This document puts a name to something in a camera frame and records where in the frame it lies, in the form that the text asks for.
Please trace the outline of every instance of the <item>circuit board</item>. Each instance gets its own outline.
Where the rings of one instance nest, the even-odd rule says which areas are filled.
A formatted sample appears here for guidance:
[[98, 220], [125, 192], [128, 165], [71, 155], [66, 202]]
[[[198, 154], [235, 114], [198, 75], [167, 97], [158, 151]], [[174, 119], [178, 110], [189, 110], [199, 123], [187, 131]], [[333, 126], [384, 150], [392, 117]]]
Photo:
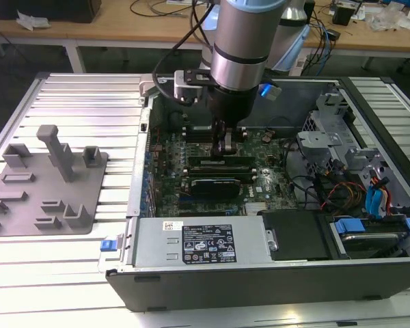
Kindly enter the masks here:
[[187, 143], [181, 134], [153, 137], [160, 145], [154, 148], [159, 157], [158, 164], [154, 165], [156, 216], [252, 215], [252, 209], [257, 208], [296, 208], [297, 199], [293, 191], [288, 190], [284, 170], [279, 164], [283, 153], [282, 140], [272, 139], [264, 143], [263, 136], [264, 130], [248, 130], [247, 139], [237, 143], [234, 156], [255, 157], [256, 179], [254, 183], [242, 184], [239, 195], [224, 202], [191, 199], [181, 188], [188, 158], [210, 156], [211, 143]]

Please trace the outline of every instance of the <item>barcode sticker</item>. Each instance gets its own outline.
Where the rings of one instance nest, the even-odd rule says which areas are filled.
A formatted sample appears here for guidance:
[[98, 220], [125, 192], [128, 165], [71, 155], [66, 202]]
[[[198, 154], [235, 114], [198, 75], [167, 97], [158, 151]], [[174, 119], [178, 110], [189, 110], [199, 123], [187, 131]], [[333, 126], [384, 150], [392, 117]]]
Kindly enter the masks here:
[[164, 221], [163, 230], [182, 230], [184, 221]]

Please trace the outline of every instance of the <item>warning label sticker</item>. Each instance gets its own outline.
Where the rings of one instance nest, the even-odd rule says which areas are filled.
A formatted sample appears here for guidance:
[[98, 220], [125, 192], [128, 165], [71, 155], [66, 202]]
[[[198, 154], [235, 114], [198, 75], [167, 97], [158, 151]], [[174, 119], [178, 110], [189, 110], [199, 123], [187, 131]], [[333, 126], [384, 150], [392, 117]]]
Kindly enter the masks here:
[[232, 225], [184, 225], [182, 261], [185, 264], [237, 262]]

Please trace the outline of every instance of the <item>slotted aluminum surface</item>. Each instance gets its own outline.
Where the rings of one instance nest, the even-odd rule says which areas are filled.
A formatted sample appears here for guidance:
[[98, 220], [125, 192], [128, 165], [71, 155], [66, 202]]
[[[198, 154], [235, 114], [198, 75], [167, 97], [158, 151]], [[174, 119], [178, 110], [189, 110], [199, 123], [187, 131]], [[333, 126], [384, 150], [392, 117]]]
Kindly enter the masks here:
[[[380, 78], [354, 77], [351, 80], [410, 159], [410, 100], [396, 85], [386, 84]], [[361, 122], [356, 120], [355, 126], [368, 147], [374, 147]]]
[[[71, 148], [104, 144], [110, 161], [90, 234], [0, 238], [0, 327], [337, 327], [339, 320], [356, 320], [359, 327], [410, 327], [410, 290], [370, 302], [129, 312], [99, 273], [98, 259], [100, 241], [125, 229], [138, 81], [139, 75], [52, 74], [28, 95], [7, 142], [46, 151], [33, 132], [54, 122]], [[3, 166], [0, 161], [0, 172]], [[114, 267], [118, 254], [109, 255]]]

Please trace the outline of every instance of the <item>gray floor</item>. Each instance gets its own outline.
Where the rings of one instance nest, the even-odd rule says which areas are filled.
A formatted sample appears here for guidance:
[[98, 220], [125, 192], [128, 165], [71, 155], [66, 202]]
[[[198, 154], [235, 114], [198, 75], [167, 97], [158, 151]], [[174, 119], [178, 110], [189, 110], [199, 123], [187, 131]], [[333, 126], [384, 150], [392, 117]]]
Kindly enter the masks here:
[[[30, 64], [11, 46], [5, 46], [5, 57], [0, 58], [0, 130], [7, 122], [37, 72], [71, 72], [71, 67], [62, 47], [19, 46]], [[157, 49], [130, 49], [130, 60], [124, 63], [119, 49], [83, 48], [84, 62], [88, 72], [145, 73], [150, 72], [165, 52]], [[370, 70], [361, 69], [363, 57], [332, 56], [321, 76], [328, 77], [391, 77], [410, 98], [410, 63], [402, 73], [396, 68], [403, 59], [376, 58]], [[198, 67], [198, 51], [179, 51], [161, 67], [161, 72]], [[311, 69], [315, 74], [317, 68]]]

